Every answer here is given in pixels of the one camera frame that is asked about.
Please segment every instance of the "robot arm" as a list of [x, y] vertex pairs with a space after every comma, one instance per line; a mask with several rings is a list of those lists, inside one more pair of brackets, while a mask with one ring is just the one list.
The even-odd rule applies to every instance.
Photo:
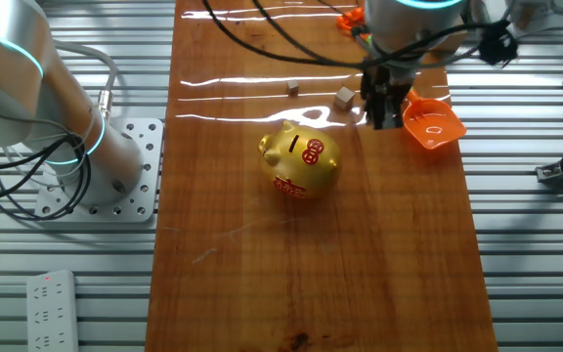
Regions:
[[[142, 154], [131, 137], [102, 118], [54, 46], [47, 19], [34, 0], [0, 0], [0, 147], [23, 142], [35, 152], [63, 134], [83, 136], [93, 177], [84, 203], [123, 198], [136, 186]], [[56, 125], [32, 123], [53, 121]], [[67, 183], [76, 174], [74, 149], [62, 145], [48, 159]]]
[[[367, 0], [365, 16], [371, 33], [368, 53], [372, 59], [379, 59], [451, 28], [466, 5], [470, 5], [477, 23], [494, 23], [503, 20], [513, 4], [513, 1], [507, 3], [504, 0]], [[487, 36], [492, 38], [489, 40], [492, 46], [485, 52], [492, 53], [489, 56], [492, 60], [488, 62], [493, 65], [509, 60], [509, 55], [516, 55], [515, 43], [510, 43], [511, 53], [509, 50], [501, 52], [502, 36], [500, 31]], [[364, 72], [362, 97], [367, 101], [368, 122], [375, 129], [403, 126], [401, 103], [410, 91], [426, 53], [444, 40], [443, 37], [430, 41], [412, 53]]]

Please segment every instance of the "white power strip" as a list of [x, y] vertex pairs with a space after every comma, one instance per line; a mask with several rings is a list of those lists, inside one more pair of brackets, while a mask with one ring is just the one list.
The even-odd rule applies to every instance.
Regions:
[[78, 352], [75, 282], [70, 271], [27, 280], [27, 350]]

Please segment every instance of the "piggy bank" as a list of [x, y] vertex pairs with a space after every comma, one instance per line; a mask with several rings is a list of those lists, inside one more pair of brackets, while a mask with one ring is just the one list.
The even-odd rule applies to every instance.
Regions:
[[318, 198], [340, 175], [338, 145], [320, 130], [283, 122], [283, 129], [260, 141], [260, 165], [280, 191], [296, 198]]

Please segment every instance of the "wooden table surface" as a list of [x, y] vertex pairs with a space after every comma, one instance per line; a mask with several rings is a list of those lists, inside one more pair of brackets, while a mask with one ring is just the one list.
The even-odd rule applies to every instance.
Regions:
[[[263, 4], [315, 51], [364, 55], [316, 1]], [[249, 43], [301, 56], [249, 1], [211, 5]], [[358, 72], [259, 57], [178, 2], [148, 352], [497, 351], [458, 145], [373, 131], [359, 96], [332, 106], [342, 86], [358, 90]], [[416, 87], [449, 97], [440, 69]], [[339, 144], [328, 197], [290, 198], [261, 174], [258, 143], [284, 119]]]

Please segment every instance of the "blue light ring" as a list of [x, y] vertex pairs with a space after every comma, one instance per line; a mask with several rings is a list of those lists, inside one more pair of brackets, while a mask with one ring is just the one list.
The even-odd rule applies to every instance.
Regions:
[[417, 9], [439, 10], [453, 6], [457, 3], [462, 2], [463, 0], [445, 0], [440, 2], [428, 2], [422, 0], [397, 0], [397, 1], [404, 5], [411, 6]]
[[[95, 142], [95, 145], [93, 146], [93, 148], [91, 148], [88, 152], [86, 152], [86, 155], [90, 155], [92, 152], [95, 151], [95, 149], [99, 146], [99, 144], [102, 142], [102, 140], [104, 139], [104, 134], [106, 133], [106, 122], [100, 118], [100, 120], [102, 121], [102, 133], [99, 135], [99, 138], [97, 139], [97, 142]], [[69, 161], [49, 161], [47, 160], [48, 163], [53, 164], [53, 165], [69, 165], [72, 163], [77, 162], [77, 159], [73, 159], [73, 160], [69, 160]]]
[[34, 58], [33, 55], [29, 54], [29, 52], [27, 50], [25, 50], [24, 48], [20, 47], [19, 45], [11, 42], [8, 39], [4, 39], [2, 37], [0, 37], [0, 43], [5, 46], [8, 49], [12, 49], [15, 50], [21, 54], [23, 54], [25, 57], [27, 57], [30, 61], [32, 61], [36, 67], [38, 68], [38, 71], [40, 72], [40, 77], [44, 77], [45, 76], [45, 72], [43, 71], [43, 67], [40, 65], [40, 63], [38, 63], [38, 60], [36, 60], [36, 58]]

